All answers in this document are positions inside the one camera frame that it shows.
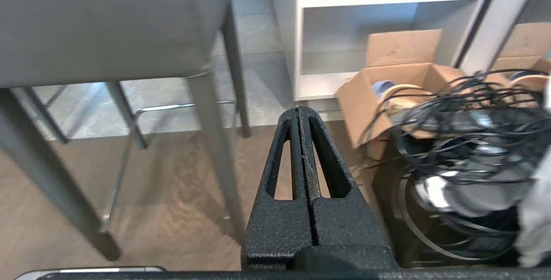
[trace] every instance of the cardboard flap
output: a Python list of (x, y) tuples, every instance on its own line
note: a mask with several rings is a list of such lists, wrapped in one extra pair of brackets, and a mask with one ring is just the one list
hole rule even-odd
[[(500, 57), (496, 59), (492, 70), (504, 70), (506, 68), (532, 68), (538, 62), (539, 56), (518, 56), (518, 57)], [(506, 76), (511, 76), (516, 71), (509, 74), (504, 73)]]
[(525, 23), (515, 25), (500, 57), (541, 57), (551, 46), (551, 23)]
[[(464, 76), (463, 71), (458, 68), (433, 64), (432, 68), (427, 71), (423, 87), (432, 92), (449, 92), (450, 88), (447, 87), (449, 82)], [(451, 86), (456, 86), (460, 82), (463, 81), (457, 81)]]
[(368, 37), (366, 67), (429, 63), (440, 39), (440, 29), (394, 31)]
[(344, 122), (353, 148), (358, 148), (391, 126), (388, 119), (381, 117), (373, 128), (368, 130), (377, 113), (378, 104), (374, 100), (376, 95), (365, 70), (343, 84), (337, 90), (337, 98), (345, 116)]

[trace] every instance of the cardboard box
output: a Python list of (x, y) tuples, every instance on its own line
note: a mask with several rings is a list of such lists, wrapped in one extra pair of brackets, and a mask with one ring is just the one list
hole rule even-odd
[[(529, 68), (549, 73), (551, 72), (551, 62), (544, 59), (544, 55), (550, 48), (551, 23), (524, 23), (515, 25), (507, 43), (505, 43), (501, 53), (496, 58), (492, 70)], [(488, 76), (487, 80), (508, 86), (508, 79), (514, 73), (516, 71), (504, 72), (501, 75), (493, 74)], [(534, 90), (539, 92), (545, 89), (545, 85), (535, 87), (537, 89)]]
[(370, 142), (369, 153), (379, 159), (384, 150), (385, 132), (392, 126), (381, 115), (368, 131), (378, 111), (372, 85), (383, 80), (413, 84), (440, 92), (449, 81), (464, 76), (461, 70), (433, 63), (440, 30), (396, 31), (371, 34), (365, 68), (337, 90), (337, 98), (352, 146)]

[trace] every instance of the white shelving unit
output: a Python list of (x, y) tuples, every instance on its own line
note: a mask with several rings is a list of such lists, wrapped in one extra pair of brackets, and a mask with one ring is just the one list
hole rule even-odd
[(436, 62), (454, 65), (483, 0), (274, 0), (296, 101), (338, 110), (335, 91), (358, 73), (369, 34), (442, 29)]

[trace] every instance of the wooden floor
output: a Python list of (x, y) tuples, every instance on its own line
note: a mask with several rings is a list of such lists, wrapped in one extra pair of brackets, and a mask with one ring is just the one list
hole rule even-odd
[[(328, 123), (345, 162), (358, 166), (342, 122)], [(255, 127), (252, 137), (236, 139), (238, 189), (246, 219), (275, 127)], [(123, 255), (105, 261), (0, 153), (0, 277), (29, 270), (84, 266), (158, 265), (168, 270), (239, 270), (240, 246), (227, 235), (224, 204), (198, 132), (148, 137), (147, 150), (132, 150), (112, 233)], [(105, 206), (118, 172), (125, 137), (55, 144), (92, 205)], [(278, 198), (290, 198), (288, 151), (280, 170)]]

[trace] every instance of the tangled black cable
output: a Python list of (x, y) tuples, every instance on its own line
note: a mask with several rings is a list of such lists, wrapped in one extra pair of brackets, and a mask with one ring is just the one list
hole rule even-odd
[[(425, 95), (405, 94), (404, 90), (407, 89), (402, 89), (400, 94), (389, 96), (380, 103), (375, 118), (366, 130), (368, 135), (378, 118), (387, 113), (386, 106), (393, 98), (427, 97), (421, 104), (405, 111), (399, 123), (390, 129), (391, 140), (401, 156), (383, 162), (371, 159), (376, 164), (368, 168), (394, 160), (406, 160), (407, 173), (402, 177), (396, 193), (397, 209), (406, 225), (421, 241), (448, 257), (465, 261), (488, 261), (510, 251), (518, 230), (516, 223), (508, 223), (511, 212), (507, 211), (504, 215), (494, 213), (492, 217), (498, 217), (498, 220), (494, 219), (497, 226), (490, 227), (455, 212), (435, 209), (447, 227), (464, 236), (456, 243), (438, 244), (425, 236), (411, 219), (406, 206), (406, 186), (408, 182), (418, 182), (432, 176), (439, 176), (453, 185), (532, 182), (529, 172), (523, 178), (514, 180), (499, 177), (502, 172), (513, 167), (528, 166), (535, 169), (551, 144), (551, 114), (545, 110), (543, 96), (533, 90), (502, 86), (487, 80), (492, 74), (513, 71), (547, 75), (536, 70), (509, 68), (460, 77), (449, 82), (445, 89), (439, 92), (427, 90)], [(457, 129), (458, 114), (469, 117), (466, 122), (463, 118), (461, 131)], [(416, 131), (428, 132), (433, 137), (428, 151), (420, 153), (412, 145), (411, 139), (406, 138)], [(481, 151), (481, 148), (492, 148), (494, 151)], [(476, 162), (477, 168), (467, 165), (468, 161)], [(458, 174), (449, 176), (442, 173), (446, 171)], [(498, 246), (494, 251), (480, 256), (474, 249), (480, 247), (482, 239), (492, 240)]]

